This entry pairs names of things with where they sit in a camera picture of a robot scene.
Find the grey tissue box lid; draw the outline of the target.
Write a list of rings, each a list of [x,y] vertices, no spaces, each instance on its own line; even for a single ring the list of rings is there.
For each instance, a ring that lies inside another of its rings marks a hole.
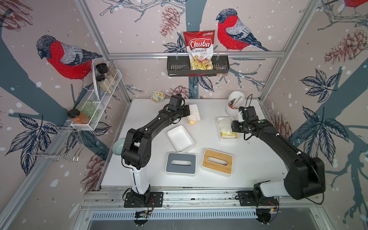
[[[167,156],[165,171],[167,174],[195,176],[196,155],[192,153],[170,152]]]

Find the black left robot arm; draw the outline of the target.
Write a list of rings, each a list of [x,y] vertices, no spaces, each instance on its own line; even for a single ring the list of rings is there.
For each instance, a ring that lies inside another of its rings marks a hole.
[[[137,195],[148,195],[150,184],[143,168],[151,158],[153,139],[166,127],[178,123],[181,118],[190,115],[189,106],[181,94],[170,98],[158,115],[139,129],[130,129],[125,138],[121,158],[123,167],[130,169],[133,180],[132,191]]]

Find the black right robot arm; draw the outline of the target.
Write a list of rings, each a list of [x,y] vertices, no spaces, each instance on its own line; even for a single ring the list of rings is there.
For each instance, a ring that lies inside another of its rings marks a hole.
[[[309,198],[325,192],[324,162],[310,157],[284,138],[266,119],[260,120],[255,108],[240,107],[232,131],[256,137],[267,144],[284,162],[286,177],[281,181],[264,181],[254,185],[255,201],[274,196],[290,196],[295,200]]]

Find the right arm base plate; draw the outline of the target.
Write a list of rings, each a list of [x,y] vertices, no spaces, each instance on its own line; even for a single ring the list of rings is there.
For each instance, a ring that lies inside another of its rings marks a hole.
[[[261,192],[255,194],[251,190],[238,191],[235,199],[240,202],[242,207],[278,207],[279,201],[277,197],[266,197]]]

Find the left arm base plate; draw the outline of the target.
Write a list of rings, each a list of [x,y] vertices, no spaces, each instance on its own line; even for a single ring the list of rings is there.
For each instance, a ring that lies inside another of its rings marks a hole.
[[[124,208],[161,208],[163,192],[147,192],[144,195],[129,191],[124,195]]]

